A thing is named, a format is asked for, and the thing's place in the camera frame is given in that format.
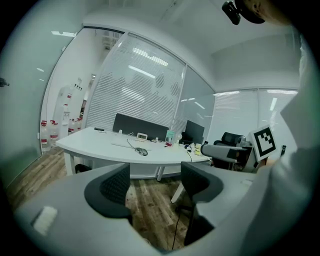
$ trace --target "wooden floor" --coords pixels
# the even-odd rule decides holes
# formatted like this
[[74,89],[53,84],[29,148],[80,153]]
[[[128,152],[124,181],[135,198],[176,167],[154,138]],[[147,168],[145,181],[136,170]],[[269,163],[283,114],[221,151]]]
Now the wooden floor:
[[[32,198],[48,184],[67,175],[64,154],[59,147],[43,154],[20,174],[7,188],[8,201],[14,211]],[[133,228],[150,243],[164,250],[171,250],[178,214],[176,206],[190,206],[187,194],[171,203],[180,183],[179,178],[131,180],[126,194],[126,206],[131,210]],[[177,226],[174,249],[184,247],[184,239],[189,225],[190,213],[182,211]]]

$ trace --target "white ceiling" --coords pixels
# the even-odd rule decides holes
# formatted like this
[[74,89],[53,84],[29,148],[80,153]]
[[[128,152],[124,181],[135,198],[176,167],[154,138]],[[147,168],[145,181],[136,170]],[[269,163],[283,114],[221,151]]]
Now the white ceiling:
[[291,27],[269,23],[253,24],[241,17],[239,25],[233,25],[222,11],[226,0],[105,0],[111,9],[139,9],[168,26],[174,24],[190,37],[196,38],[200,47],[209,54],[255,38],[288,34]]

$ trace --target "window blind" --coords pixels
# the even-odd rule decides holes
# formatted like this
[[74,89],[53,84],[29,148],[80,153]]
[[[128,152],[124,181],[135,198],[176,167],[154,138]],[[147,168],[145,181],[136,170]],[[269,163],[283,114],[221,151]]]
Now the window blind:
[[281,116],[282,109],[297,93],[295,90],[260,89],[258,91],[258,125],[259,127],[270,125],[277,146],[277,151],[270,156],[271,159],[280,157],[282,145],[286,145],[286,154],[297,150],[295,140]]
[[220,141],[225,132],[247,136],[258,127],[257,90],[216,93],[208,142]]
[[120,113],[170,128],[185,64],[132,34],[114,47],[93,92],[86,127],[112,131]]

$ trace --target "computer mouse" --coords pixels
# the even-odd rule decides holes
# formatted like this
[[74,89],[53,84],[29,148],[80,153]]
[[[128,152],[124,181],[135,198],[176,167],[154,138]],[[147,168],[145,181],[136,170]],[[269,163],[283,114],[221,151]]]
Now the computer mouse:
[[136,147],[135,150],[139,153],[139,155],[141,156],[147,156],[148,155],[148,152],[144,149],[144,148],[141,148],[141,147]]

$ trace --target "black partition panel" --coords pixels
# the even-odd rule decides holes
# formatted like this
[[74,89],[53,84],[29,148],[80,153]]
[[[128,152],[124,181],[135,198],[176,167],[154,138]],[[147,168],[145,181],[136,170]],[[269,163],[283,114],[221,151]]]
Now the black partition panel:
[[122,130],[123,134],[133,133],[134,136],[137,136],[137,133],[142,133],[148,135],[148,139],[155,139],[158,137],[160,141],[164,141],[169,128],[153,122],[143,121],[138,118],[117,113],[115,115],[112,130],[116,133],[118,133],[119,130]]

